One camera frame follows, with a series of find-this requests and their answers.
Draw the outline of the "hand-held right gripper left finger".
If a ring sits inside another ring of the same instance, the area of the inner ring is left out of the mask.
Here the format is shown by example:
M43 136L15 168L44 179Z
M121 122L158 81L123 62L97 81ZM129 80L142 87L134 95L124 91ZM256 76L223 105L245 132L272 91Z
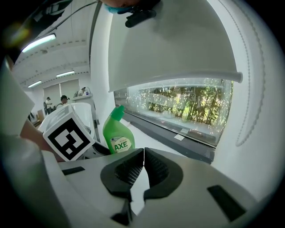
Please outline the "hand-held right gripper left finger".
M143 149L60 163L74 190L84 201L126 227L133 220L131 188L143 169Z

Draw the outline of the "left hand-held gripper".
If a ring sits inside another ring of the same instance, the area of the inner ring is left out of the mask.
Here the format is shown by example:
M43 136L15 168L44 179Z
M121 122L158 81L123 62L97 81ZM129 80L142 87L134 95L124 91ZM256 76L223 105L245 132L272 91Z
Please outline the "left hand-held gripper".
M45 141L64 161L75 161L85 153L86 159L111 155L95 142L91 105L72 103L49 114L39 127Z

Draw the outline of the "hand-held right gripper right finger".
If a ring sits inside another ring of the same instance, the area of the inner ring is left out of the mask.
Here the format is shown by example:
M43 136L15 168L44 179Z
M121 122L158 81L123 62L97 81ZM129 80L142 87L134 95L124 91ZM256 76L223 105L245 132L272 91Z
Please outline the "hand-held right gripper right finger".
M150 187L137 228L242 228L258 208L241 185L211 165L145 149Z

